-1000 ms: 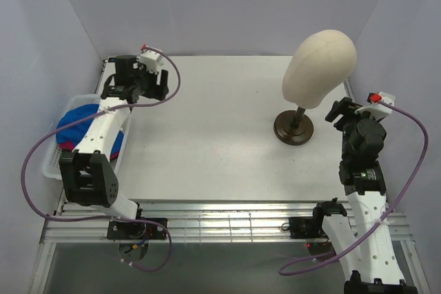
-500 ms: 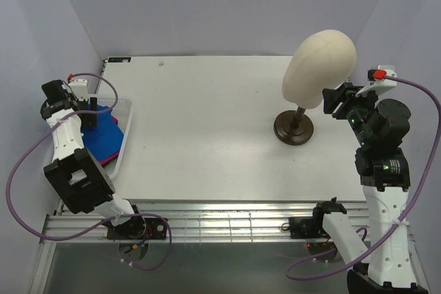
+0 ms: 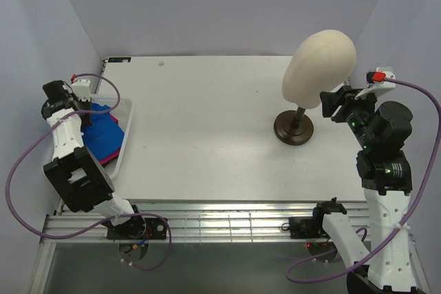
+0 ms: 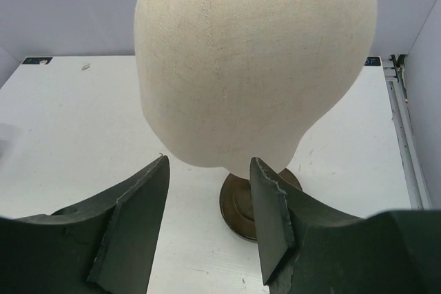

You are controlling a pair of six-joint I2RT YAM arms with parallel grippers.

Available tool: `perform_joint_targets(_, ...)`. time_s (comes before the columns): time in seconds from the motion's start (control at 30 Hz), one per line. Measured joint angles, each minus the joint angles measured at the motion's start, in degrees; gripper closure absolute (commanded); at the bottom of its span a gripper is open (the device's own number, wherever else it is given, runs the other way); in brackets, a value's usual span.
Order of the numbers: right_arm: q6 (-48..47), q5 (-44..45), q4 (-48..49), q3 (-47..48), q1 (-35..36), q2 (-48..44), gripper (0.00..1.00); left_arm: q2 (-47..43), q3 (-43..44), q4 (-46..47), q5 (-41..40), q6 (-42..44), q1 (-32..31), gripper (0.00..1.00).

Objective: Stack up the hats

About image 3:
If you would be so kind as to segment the blue baseball cap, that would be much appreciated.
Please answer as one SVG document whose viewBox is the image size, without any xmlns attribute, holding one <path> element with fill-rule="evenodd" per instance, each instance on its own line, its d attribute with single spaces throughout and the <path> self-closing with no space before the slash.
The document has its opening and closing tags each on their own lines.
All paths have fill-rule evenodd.
<svg viewBox="0 0 441 294">
<path fill-rule="evenodd" d="M 110 137 L 113 122 L 110 119 L 110 115 L 111 113 L 109 112 L 91 114 L 92 125 L 81 130 L 84 145 L 98 161 L 105 158 L 106 151 L 111 151 Z"/>
</svg>

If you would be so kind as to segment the pink baseball cap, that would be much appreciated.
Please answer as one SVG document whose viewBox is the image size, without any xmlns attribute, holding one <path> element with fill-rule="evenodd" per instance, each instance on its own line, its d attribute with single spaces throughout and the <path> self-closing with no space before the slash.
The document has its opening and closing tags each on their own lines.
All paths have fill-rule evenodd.
<svg viewBox="0 0 441 294">
<path fill-rule="evenodd" d="M 105 155 L 105 158 L 102 158 L 99 161 L 100 164 L 103 165 L 104 167 L 119 157 L 124 138 L 124 133 L 119 127 L 119 120 L 113 115 L 110 115 L 110 119 L 113 122 L 113 124 L 111 125 L 112 134 L 110 137 L 111 151 L 106 151 L 107 154 Z"/>
</svg>

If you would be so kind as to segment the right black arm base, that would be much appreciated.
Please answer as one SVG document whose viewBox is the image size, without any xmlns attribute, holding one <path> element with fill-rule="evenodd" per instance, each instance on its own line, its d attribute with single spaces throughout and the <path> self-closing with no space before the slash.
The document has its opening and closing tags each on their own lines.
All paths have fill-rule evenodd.
<svg viewBox="0 0 441 294">
<path fill-rule="evenodd" d="M 319 221 L 311 217 L 288 218 L 291 239 L 329 239 L 329 234 Z"/>
</svg>

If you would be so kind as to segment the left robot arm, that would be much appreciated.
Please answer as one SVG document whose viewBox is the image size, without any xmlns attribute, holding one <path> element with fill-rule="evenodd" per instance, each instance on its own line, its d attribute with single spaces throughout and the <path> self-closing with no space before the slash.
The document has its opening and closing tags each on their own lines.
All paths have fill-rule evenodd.
<svg viewBox="0 0 441 294">
<path fill-rule="evenodd" d="M 115 192 L 105 166 L 120 156 L 125 138 L 109 105 L 92 100 L 91 82 L 52 81 L 41 115 L 52 130 L 54 152 L 43 172 L 72 212 L 100 213 L 104 226 L 124 238 L 141 238 L 146 222 Z"/>
</svg>

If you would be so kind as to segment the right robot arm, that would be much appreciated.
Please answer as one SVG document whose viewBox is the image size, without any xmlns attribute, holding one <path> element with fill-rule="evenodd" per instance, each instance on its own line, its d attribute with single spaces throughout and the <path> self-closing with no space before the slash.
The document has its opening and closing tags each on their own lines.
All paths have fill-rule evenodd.
<svg viewBox="0 0 441 294">
<path fill-rule="evenodd" d="M 377 106 L 375 92 L 349 86 L 323 92 L 320 99 L 322 115 L 348 124 L 361 147 L 356 168 L 368 204 L 371 247 L 365 247 L 336 200 L 317 204 L 312 231 L 331 238 L 347 268 L 350 293 L 418 293 L 404 218 L 413 190 L 402 150 L 412 132 L 411 111 L 395 101 Z"/>
</svg>

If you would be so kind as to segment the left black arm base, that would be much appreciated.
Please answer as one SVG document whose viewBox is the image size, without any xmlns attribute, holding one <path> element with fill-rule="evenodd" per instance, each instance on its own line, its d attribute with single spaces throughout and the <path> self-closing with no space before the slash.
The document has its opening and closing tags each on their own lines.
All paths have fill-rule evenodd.
<svg viewBox="0 0 441 294">
<path fill-rule="evenodd" d="M 107 221 L 105 226 L 109 240 L 164 240 L 167 236 L 166 223 L 159 218 L 134 216 L 116 226 Z"/>
</svg>

